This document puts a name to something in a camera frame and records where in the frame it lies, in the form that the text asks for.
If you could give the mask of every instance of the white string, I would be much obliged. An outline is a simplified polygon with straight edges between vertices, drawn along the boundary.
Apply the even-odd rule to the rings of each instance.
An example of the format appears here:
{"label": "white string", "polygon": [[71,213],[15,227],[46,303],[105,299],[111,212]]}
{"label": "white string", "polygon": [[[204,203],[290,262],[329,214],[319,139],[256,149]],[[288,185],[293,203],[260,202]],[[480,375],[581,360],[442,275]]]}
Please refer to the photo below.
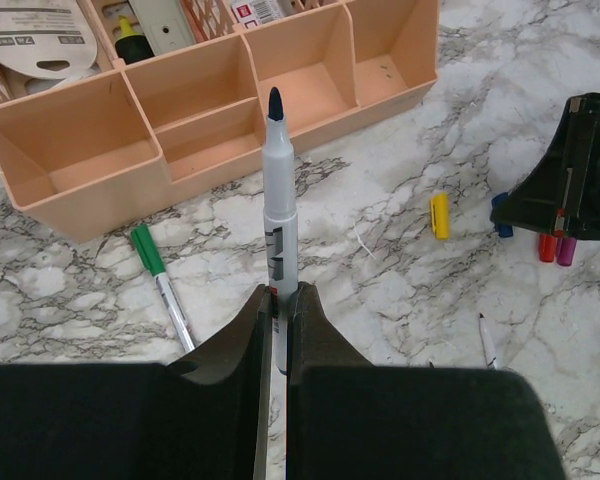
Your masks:
{"label": "white string", "polygon": [[364,248],[364,250],[371,255],[371,258],[373,258],[374,260],[376,260],[376,256],[373,254],[373,252],[371,250],[369,250],[367,248],[367,246],[364,244],[364,242],[362,241],[362,238],[360,238],[360,234],[358,233],[358,227],[356,227],[356,221],[355,220],[351,220],[351,222],[353,223],[353,233],[356,234],[356,238],[358,239],[358,243],[360,244],[360,246],[362,248]]}

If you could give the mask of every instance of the purple marker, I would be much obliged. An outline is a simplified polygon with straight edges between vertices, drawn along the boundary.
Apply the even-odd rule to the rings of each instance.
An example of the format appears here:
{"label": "purple marker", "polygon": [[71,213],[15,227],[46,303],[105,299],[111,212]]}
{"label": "purple marker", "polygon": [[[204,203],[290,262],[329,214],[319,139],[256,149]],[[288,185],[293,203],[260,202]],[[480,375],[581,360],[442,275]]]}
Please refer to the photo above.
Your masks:
{"label": "purple marker", "polygon": [[561,238],[558,243],[557,262],[561,267],[570,267],[576,253],[578,241],[575,238]]}

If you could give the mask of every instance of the green marker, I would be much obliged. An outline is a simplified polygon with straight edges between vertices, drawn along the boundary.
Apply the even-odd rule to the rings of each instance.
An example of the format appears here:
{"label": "green marker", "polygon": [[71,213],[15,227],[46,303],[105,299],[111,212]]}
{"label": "green marker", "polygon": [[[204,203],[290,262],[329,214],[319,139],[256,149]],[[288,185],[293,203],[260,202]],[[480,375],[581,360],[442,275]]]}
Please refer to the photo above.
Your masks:
{"label": "green marker", "polygon": [[192,350],[195,350],[198,344],[191,332],[189,321],[184,314],[184,310],[182,310],[176,292],[169,281],[167,271],[164,268],[164,262],[162,261],[162,258],[160,258],[156,244],[153,243],[149,228],[146,225],[140,225],[131,232],[131,240],[138,251],[138,255],[140,255],[142,264],[149,272],[151,272],[151,275],[156,282],[156,286],[162,297],[162,302],[169,312],[169,316],[176,328],[176,332],[178,332],[178,338],[184,347],[184,351],[189,353]]}

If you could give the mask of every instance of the marker barrel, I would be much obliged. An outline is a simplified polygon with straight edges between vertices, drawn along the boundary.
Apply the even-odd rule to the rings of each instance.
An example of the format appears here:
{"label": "marker barrel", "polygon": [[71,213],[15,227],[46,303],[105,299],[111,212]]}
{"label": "marker barrel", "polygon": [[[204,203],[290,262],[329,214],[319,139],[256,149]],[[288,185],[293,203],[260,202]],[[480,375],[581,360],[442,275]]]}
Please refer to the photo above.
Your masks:
{"label": "marker barrel", "polygon": [[575,238],[561,238],[558,243],[558,265],[570,267],[573,264],[573,256],[576,253],[578,241]]}
{"label": "marker barrel", "polygon": [[538,236],[538,256],[540,261],[544,263],[553,263],[556,259],[556,249],[558,247],[558,239],[553,235],[541,233]]}
{"label": "marker barrel", "polygon": [[191,331],[189,321],[184,314],[182,305],[180,305],[180,300],[178,300],[176,292],[169,281],[169,277],[166,273],[159,273],[153,278],[156,282],[156,287],[158,287],[158,291],[160,292],[162,303],[164,303],[167,312],[169,312],[169,317],[173,322],[173,326],[178,334],[178,338],[180,339],[180,343],[182,344],[185,353],[195,350],[197,346],[195,337]]}
{"label": "marker barrel", "polygon": [[289,300],[298,289],[298,214],[293,145],[287,122],[267,118],[262,149],[264,231],[269,287],[273,296],[273,348],[278,370],[287,373],[287,327],[292,316]]}
{"label": "marker barrel", "polygon": [[484,352],[484,361],[490,370],[498,370],[498,356],[496,355],[496,345],[493,342],[487,320],[483,315],[479,318],[480,339],[482,340],[482,350]]}

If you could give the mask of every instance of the paper card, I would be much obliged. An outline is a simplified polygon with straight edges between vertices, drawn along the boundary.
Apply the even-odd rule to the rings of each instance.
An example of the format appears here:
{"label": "paper card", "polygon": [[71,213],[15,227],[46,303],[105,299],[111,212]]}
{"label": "paper card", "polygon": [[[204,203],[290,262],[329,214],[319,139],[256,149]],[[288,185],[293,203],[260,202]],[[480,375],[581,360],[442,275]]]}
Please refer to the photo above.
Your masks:
{"label": "paper card", "polygon": [[96,38],[75,0],[0,0],[0,64],[63,79],[95,62]]}

